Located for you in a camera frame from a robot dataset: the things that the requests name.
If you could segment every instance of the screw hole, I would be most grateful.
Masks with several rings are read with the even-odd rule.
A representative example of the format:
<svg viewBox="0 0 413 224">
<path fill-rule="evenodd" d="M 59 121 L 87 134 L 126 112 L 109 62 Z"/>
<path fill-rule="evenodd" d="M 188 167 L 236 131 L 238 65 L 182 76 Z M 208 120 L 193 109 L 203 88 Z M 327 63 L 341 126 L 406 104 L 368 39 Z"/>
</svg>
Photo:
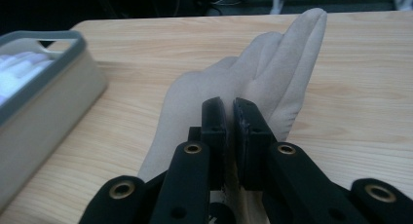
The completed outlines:
<svg viewBox="0 0 413 224">
<path fill-rule="evenodd" d="M 334 218 L 337 221 L 345 221 L 346 220 L 346 215 L 344 215 L 344 213 L 342 211 L 340 211 L 337 208 L 330 208 L 328 210 L 328 214 L 330 214 L 330 216 L 332 218 Z"/>
<path fill-rule="evenodd" d="M 279 152 L 281 152 L 283 154 L 288 154 L 288 155 L 295 154 L 295 149 L 293 147 L 291 147 L 289 145 L 285 145 L 285 144 L 280 145 L 278 147 L 278 150 L 279 150 Z"/>
<path fill-rule="evenodd" d="M 175 207 L 170 212 L 170 216 L 175 219 L 182 219 L 186 216 L 186 209 L 180 206 Z"/>
<path fill-rule="evenodd" d="M 109 196 L 112 199 L 119 200 L 128 197 L 134 191 L 134 184 L 129 180 L 123 180 L 110 188 Z"/>
<path fill-rule="evenodd" d="M 201 152 L 203 148 L 201 148 L 201 146 L 196 145 L 196 144 L 190 144 L 185 146 L 184 151 L 187 154 L 197 154 L 199 152 Z"/>
<path fill-rule="evenodd" d="M 380 202 L 393 203 L 396 200 L 394 193 L 382 186 L 368 184 L 364 187 L 364 189 L 368 195 Z"/>
</svg>

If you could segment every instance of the wood grain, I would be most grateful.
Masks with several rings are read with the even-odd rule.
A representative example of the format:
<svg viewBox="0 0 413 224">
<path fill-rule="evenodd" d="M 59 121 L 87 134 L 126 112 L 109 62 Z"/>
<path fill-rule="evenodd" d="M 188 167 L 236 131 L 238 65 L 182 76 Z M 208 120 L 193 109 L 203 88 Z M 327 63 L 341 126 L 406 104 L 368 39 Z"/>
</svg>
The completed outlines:
<svg viewBox="0 0 413 224">
<path fill-rule="evenodd" d="M 296 16 L 85 21 L 109 88 L 0 216 L 75 223 L 100 186 L 136 175 L 176 77 L 237 56 Z M 288 140 L 349 188 L 362 177 L 413 198 L 413 12 L 331 14 L 306 100 Z"/>
</svg>

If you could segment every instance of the white glove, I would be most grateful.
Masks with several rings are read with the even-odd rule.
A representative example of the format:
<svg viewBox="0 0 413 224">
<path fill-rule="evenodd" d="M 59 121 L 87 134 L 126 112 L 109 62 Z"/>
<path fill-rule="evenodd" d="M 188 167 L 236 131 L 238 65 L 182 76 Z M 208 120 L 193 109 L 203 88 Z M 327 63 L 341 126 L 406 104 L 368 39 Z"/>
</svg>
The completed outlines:
<svg viewBox="0 0 413 224">
<path fill-rule="evenodd" d="M 239 57 L 225 57 L 204 71 L 179 77 L 165 97 L 154 141 L 138 177 L 147 182 L 168 169 L 176 146 L 187 140 L 189 128 L 201 125 L 202 103 L 217 96 L 224 103 L 229 128 L 233 126 L 233 100 L 241 97 L 254 102 L 277 140 L 285 141 L 304 101 L 326 16 L 321 9 L 307 11 L 285 34 L 259 35 Z M 265 223 L 260 193 L 239 188 L 233 154 L 229 152 L 226 192 L 211 193 L 211 201 L 227 204 L 237 223 Z"/>
</svg>

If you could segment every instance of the dark background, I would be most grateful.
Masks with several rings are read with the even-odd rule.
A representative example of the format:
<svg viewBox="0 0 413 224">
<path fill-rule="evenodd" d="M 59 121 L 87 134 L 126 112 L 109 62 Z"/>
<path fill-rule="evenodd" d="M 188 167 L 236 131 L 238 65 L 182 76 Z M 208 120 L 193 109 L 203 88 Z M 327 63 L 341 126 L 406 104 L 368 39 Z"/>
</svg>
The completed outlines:
<svg viewBox="0 0 413 224">
<path fill-rule="evenodd" d="M 282 14 L 300 14 L 314 7 L 329 13 L 391 11 L 393 1 L 284 0 Z M 87 19 L 265 15 L 271 6 L 272 0 L 0 0 L 0 35 L 15 30 L 67 30 Z"/>
</svg>

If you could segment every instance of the tabletop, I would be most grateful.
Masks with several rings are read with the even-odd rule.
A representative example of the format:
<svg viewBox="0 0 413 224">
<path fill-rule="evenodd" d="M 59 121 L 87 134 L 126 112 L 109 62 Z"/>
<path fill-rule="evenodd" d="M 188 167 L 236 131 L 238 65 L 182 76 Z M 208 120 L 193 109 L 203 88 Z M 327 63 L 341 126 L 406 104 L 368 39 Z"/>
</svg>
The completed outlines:
<svg viewBox="0 0 413 224">
<path fill-rule="evenodd" d="M 97 190 L 137 175 L 163 98 L 182 73 L 238 56 L 297 16 L 90 20 L 76 25 L 109 87 L 0 216 L 76 223 Z M 413 198 L 413 12 L 329 14 L 288 137 L 335 183 L 364 177 Z"/>
</svg>

